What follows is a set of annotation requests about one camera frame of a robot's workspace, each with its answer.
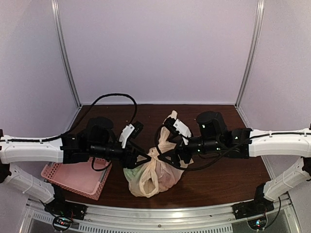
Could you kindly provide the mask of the beige plastic bag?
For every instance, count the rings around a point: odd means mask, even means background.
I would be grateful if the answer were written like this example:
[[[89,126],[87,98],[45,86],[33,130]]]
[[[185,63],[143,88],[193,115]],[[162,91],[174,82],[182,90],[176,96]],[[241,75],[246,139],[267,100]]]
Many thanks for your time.
[[[148,155],[151,161],[134,169],[123,169],[129,191],[135,197],[150,198],[167,191],[178,183],[184,172],[159,160],[155,147],[149,149]]]

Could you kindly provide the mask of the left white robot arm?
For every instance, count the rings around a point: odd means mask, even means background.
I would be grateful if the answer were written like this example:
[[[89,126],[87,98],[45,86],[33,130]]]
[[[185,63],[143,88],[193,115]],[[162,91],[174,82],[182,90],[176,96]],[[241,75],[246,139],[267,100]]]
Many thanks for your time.
[[[112,131],[113,122],[105,117],[92,118],[77,134],[64,133],[52,138],[16,138],[0,136],[0,181],[29,194],[60,216],[70,211],[59,188],[44,185],[39,179],[22,171],[15,162],[54,162],[76,164],[90,158],[118,160],[123,168],[134,169],[151,160],[145,151],[131,142],[142,131],[143,124],[128,124],[119,138]]]

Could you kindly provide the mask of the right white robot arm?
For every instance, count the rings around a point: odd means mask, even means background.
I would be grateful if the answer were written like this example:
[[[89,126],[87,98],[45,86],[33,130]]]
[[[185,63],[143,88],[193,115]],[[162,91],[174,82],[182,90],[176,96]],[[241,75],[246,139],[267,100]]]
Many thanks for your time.
[[[282,194],[311,179],[311,130],[261,131],[251,128],[228,130],[219,112],[207,111],[196,117],[200,136],[194,137],[181,120],[167,118],[163,127],[181,140],[167,152],[156,145],[159,159],[177,169],[180,162],[188,164],[194,155],[216,153],[212,162],[199,167],[204,169],[223,157],[248,159],[269,155],[297,156],[298,160],[281,175],[256,188],[254,200],[249,203],[253,214],[260,214],[268,203]]]

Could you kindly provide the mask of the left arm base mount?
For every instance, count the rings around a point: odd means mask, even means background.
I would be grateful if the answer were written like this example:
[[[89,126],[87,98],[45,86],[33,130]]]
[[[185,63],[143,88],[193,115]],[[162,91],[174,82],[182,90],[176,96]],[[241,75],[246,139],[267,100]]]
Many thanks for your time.
[[[53,216],[52,226],[57,232],[68,230],[74,220],[84,220],[87,206],[84,204],[66,201],[62,188],[52,185],[54,199],[49,203],[43,203],[44,210]]]

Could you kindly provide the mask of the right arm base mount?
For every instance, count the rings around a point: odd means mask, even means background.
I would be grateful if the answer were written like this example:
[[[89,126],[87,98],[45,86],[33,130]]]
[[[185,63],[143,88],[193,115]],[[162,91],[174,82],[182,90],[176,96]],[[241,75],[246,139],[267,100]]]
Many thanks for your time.
[[[267,212],[274,210],[273,201],[264,198],[264,183],[255,191],[255,197],[251,201],[240,202],[232,206],[235,219],[248,218],[248,226],[252,230],[264,230],[268,223]]]

